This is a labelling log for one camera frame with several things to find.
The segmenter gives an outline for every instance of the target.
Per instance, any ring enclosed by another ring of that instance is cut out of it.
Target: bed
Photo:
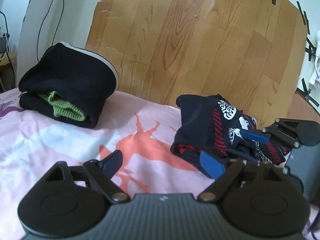
[[[213,182],[169,151],[181,126],[177,108],[117,91],[106,100],[98,125],[86,129],[21,109],[20,95],[18,89],[0,94],[1,240],[23,237],[19,201],[60,160],[80,165],[121,150],[124,162],[112,180],[131,197],[140,192],[198,195]],[[312,209],[311,221],[316,212]]]

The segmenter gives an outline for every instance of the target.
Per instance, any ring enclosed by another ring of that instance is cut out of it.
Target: folded black sweater
[[[100,55],[59,42],[47,49],[41,60],[19,82],[20,106],[57,121],[80,127],[96,126],[106,99],[116,90],[118,75]],[[54,116],[52,106],[39,95],[52,91],[83,111],[82,122]]]

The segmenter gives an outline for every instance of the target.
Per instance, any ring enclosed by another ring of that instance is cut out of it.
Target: purple print
[[[12,111],[18,111],[18,112],[25,111],[24,109],[18,108],[16,106],[9,106],[9,105],[13,104],[15,101],[9,101],[9,102],[0,104],[0,119],[2,117],[4,117],[7,113],[12,112]]]
[[[303,236],[307,236],[309,234],[310,227],[311,227],[311,223],[310,223],[310,220],[308,220],[306,226],[304,227],[304,229],[302,231]]]

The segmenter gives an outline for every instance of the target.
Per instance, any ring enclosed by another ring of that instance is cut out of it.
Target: laminate flooring
[[[221,94],[257,119],[286,117],[307,28],[288,0],[100,0],[86,49],[117,69],[119,90],[175,106]]]

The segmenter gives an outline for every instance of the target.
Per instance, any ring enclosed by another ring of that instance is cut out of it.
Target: orange animal print
[[[169,126],[170,129],[174,130],[175,132],[177,132],[177,129],[173,128],[172,126]]]
[[[134,154],[140,154],[148,160],[163,161],[180,170],[198,171],[190,163],[172,154],[168,144],[150,137],[158,129],[160,125],[159,122],[156,121],[156,125],[149,131],[144,131],[142,129],[139,116],[136,113],[135,116],[137,118],[137,131],[133,134],[129,134],[127,137],[124,137],[116,144],[116,149],[121,150],[123,153],[123,164],[116,173],[116,176],[122,179],[120,188],[123,191],[128,192],[128,182],[133,181],[139,185],[145,193],[149,193],[148,186],[131,177],[130,174],[132,174],[132,171],[125,168]],[[100,145],[99,152],[100,160],[107,157],[111,153],[103,145]]]

